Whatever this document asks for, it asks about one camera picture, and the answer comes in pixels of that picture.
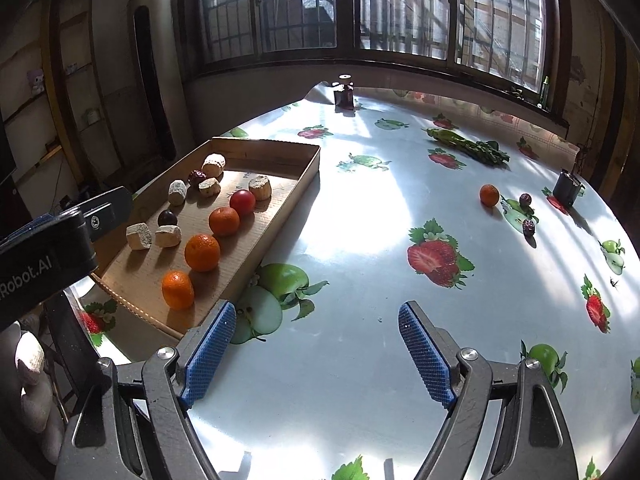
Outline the left gloved hand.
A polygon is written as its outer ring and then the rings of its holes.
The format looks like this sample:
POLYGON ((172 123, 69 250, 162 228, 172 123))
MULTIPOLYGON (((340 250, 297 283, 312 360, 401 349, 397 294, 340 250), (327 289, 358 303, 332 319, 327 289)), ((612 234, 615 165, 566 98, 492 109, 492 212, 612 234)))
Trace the left gloved hand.
POLYGON ((1 332, 1 400, 38 441, 43 458, 58 464, 65 422, 53 384, 44 369, 44 351, 36 336, 14 322, 1 332))

